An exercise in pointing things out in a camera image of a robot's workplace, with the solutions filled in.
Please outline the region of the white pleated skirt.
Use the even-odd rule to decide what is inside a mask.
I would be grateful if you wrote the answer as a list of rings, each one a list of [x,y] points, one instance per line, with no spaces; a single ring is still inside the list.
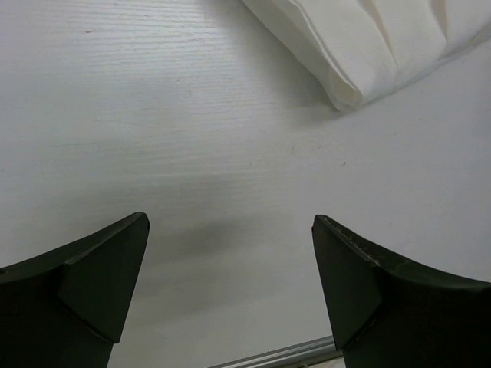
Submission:
[[[325,89],[357,110],[490,38],[488,1],[247,1]]]

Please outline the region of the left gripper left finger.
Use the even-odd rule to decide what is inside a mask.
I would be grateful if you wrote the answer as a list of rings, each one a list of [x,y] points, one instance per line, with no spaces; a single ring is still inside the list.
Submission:
[[[3,367],[106,367],[120,342],[150,233],[135,212],[1,269]]]

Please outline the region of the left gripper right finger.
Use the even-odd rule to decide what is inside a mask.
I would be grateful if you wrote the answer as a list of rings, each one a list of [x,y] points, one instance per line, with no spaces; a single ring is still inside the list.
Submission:
[[[326,215],[312,226],[334,345],[348,367],[488,367],[490,285],[431,268]]]

